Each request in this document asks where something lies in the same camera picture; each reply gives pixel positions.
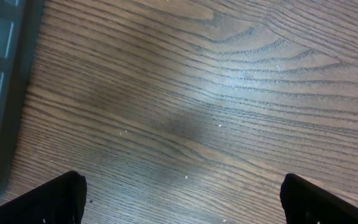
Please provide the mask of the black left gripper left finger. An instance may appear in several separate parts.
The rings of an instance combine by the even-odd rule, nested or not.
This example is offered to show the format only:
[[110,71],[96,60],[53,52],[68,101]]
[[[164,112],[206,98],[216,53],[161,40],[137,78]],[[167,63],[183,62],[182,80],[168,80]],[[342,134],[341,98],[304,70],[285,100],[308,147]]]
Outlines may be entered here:
[[79,224],[86,194],[86,178],[76,171],[66,172],[1,205],[0,224]]

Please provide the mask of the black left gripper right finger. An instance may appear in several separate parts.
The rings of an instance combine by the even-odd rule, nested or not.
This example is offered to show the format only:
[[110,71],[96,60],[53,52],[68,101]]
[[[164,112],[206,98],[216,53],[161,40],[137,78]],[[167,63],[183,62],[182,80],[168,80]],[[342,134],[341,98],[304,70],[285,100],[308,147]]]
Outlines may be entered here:
[[358,223],[358,208],[296,174],[280,188],[287,224]]

